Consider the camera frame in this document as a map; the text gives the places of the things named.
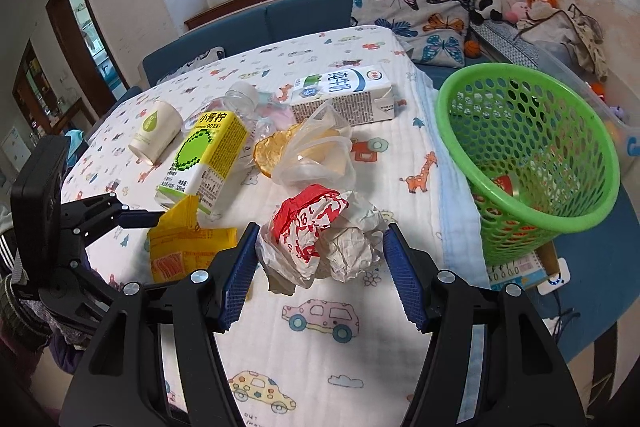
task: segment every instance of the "clothing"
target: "clothing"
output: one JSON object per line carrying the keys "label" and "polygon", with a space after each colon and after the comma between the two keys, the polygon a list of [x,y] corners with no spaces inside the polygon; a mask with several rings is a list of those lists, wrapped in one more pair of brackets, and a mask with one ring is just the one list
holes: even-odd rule
{"label": "clothing", "polygon": [[607,80],[609,70],[600,25],[575,4],[540,21],[519,21],[518,29],[521,30],[520,36],[532,44],[549,41],[565,45],[574,62],[596,74],[601,82]]}
{"label": "clothing", "polygon": [[89,335],[62,325],[40,301],[18,301],[12,291],[12,281],[25,281],[18,245],[15,239],[12,214],[0,208],[0,318],[3,321],[7,339],[20,344],[28,353],[38,353],[49,343],[49,349],[58,367],[72,374],[82,358],[82,349],[74,344],[87,344]]}

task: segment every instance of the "cable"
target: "cable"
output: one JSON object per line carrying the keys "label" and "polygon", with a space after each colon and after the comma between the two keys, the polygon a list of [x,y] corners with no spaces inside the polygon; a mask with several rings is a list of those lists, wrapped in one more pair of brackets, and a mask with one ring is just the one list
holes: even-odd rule
{"label": "cable", "polygon": [[558,321],[556,322],[554,330],[551,333],[551,336],[553,337],[556,345],[558,345],[558,343],[560,342],[560,338],[562,337],[562,334],[565,332],[566,327],[569,325],[569,323],[572,320],[580,317],[580,312],[575,311],[574,308],[569,308],[562,311],[562,304],[560,302],[560,294],[558,290],[552,292],[554,299],[556,299],[556,304],[558,304]]}

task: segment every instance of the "crumpled paper wrapper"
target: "crumpled paper wrapper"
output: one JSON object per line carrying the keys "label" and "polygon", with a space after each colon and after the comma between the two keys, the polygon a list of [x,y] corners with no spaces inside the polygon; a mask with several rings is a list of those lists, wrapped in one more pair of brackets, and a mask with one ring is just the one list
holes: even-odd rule
{"label": "crumpled paper wrapper", "polygon": [[255,243],[272,293],[293,295],[315,279],[355,279],[382,259],[382,213],[356,192],[314,184],[284,201]]}

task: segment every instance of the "butterfly pillow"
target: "butterfly pillow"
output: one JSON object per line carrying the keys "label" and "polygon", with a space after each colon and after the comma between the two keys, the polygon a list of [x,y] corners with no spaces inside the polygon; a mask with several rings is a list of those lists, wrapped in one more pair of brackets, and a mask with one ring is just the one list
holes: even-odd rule
{"label": "butterfly pillow", "polygon": [[462,68],[471,0],[353,0],[351,25],[389,28],[419,64]]}

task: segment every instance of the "bed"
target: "bed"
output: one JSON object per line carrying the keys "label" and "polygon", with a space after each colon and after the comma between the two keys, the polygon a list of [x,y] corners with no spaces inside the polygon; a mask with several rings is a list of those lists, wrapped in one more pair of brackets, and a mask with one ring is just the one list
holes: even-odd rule
{"label": "bed", "polygon": [[[397,104],[393,120],[353,129],[355,151],[372,139],[386,144],[373,156],[352,154],[355,189],[399,224],[412,247],[430,252],[440,267],[457,271],[471,284],[486,285],[478,213],[466,180],[436,133],[431,79],[415,68],[393,33],[378,26],[268,44],[124,102],[67,177],[63,201],[114,190],[132,208],[160,208],[154,201],[156,185],[181,139],[172,142],[158,168],[137,163],[127,149],[156,100],[171,103],[185,118],[203,99],[221,96],[237,80],[281,95],[296,78],[359,64],[382,65],[394,83]],[[236,227],[241,233],[249,221],[267,222],[288,196],[257,169],[240,172],[220,195],[214,226]],[[88,256],[92,267],[116,287],[132,280],[152,281],[146,230],[117,228],[92,244]],[[304,326],[291,320],[301,314]],[[334,320],[349,327],[347,341],[332,335]],[[476,363],[479,368],[479,337],[474,341],[470,396],[478,384],[473,367]],[[162,338],[168,398],[185,409],[171,327],[164,327]],[[296,289],[292,297],[268,293],[259,267],[240,320],[216,342],[247,425],[387,427],[399,425],[404,416],[429,336],[406,320],[385,264],[349,283],[317,281],[309,289]],[[472,397],[465,406],[461,416],[469,417]]]}

